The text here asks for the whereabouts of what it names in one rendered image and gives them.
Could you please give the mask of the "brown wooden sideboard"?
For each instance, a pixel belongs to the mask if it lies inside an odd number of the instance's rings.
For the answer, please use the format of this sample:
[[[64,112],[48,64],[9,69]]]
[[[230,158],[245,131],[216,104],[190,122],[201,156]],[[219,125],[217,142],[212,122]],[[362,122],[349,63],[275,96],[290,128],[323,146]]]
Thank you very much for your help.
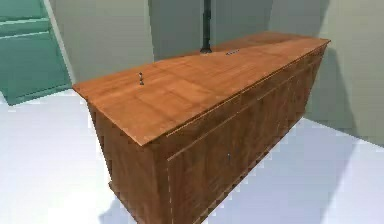
[[[202,224],[303,117],[328,43],[262,32],[74,84],[136,223]]]

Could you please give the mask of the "green room door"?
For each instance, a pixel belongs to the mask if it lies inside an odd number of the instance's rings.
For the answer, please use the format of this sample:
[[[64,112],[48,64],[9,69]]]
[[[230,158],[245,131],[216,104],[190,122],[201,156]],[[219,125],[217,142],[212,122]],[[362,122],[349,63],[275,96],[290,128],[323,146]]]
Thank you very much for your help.
[[[0,0],[0,93],[9,105],[67,90],[71,80],[43,0]]]

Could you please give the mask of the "black floor lamp post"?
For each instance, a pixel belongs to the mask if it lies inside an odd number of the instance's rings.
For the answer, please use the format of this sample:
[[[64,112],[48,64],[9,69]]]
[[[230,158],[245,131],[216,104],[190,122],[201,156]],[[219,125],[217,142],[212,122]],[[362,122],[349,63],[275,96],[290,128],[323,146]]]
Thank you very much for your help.
[[[203,37],[200,52],[203,54],[211,53],[210,47],[210,20],[211,20],[211,0],[203,0]]]

